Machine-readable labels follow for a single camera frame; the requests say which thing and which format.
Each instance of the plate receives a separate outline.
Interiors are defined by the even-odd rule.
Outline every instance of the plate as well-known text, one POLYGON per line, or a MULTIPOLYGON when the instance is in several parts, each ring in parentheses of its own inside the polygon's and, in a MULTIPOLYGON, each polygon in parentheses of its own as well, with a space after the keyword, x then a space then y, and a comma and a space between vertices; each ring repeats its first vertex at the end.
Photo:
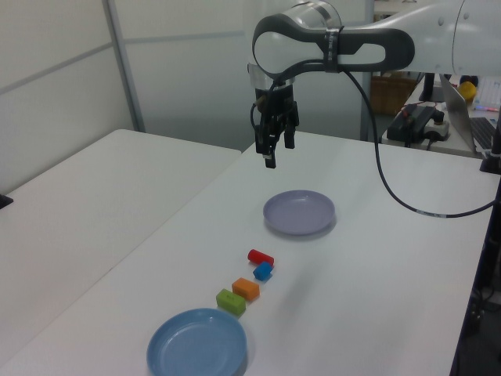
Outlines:
POLYGON ((270 227, 290 235, 309 235, 325 229, 334 219, 334 204, 312 190, 290 190, 270 198, 263 207, 270 227))
POLYGON ((218 309, 193 309, 166 321, 148 345, 148 367, 155 376, 235 374, 247 356, 240 323, 218 309))

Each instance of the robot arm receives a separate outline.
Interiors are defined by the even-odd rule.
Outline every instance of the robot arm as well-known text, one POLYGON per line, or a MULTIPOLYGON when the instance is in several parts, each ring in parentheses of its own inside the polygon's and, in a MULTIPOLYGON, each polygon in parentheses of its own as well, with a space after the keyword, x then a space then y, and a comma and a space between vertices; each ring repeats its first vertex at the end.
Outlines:
MULTIPOLYGON (((342 27, 328 2, 267 3, 247 0, 244 12, 254 15, 246 27, 252 52, 248 69, 262 113, 254 126, 256 148, 268 167, 275 167, 281 132, 286 133, 286 147, 294 147, 299 120, 292 83, 303 72, 501 72, 501 8, 496 0, 421 0, 419 8, 361 27, 342 27)), ((496 151, 501 154, 501 147, 493 147, 496 151)))

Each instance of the laptop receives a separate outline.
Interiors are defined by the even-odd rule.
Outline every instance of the laptop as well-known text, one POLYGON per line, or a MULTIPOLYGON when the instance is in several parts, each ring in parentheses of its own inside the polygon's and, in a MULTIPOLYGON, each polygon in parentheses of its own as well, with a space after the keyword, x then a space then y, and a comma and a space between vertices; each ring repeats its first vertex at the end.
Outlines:
POLYGON ((447 105, 449 120, 456 131, 461 135, 472 152, 479 153, 490 150, 496 125, 492 124, 485 117, 470 118, 467 101, 443 74, 440 74, 440 82, 442 83, 442 91, 447 105))

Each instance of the orange block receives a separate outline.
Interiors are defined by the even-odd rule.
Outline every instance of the orange block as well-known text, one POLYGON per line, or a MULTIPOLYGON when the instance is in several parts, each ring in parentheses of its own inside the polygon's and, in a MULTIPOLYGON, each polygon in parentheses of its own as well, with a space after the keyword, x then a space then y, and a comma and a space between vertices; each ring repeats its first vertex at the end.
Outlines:
POLYGON ((259 296, 259 285, 245 278, 239 278, 233 282, 232 289, 234 294, 240 295, 248 301, 254 300, 259 296))

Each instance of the red block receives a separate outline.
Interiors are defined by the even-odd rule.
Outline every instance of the red block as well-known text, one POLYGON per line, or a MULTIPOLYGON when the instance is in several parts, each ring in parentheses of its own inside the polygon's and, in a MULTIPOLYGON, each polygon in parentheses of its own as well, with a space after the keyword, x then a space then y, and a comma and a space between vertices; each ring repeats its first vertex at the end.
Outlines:
POLYGON ((275 259, 272 256, 265 255, 260 251, 256 251, 255 249, 251 249, 249 255, 247 256, 250 262, 260 265, 263 261, 266 261, 269 265, 273 267, 273 263, 275 259))

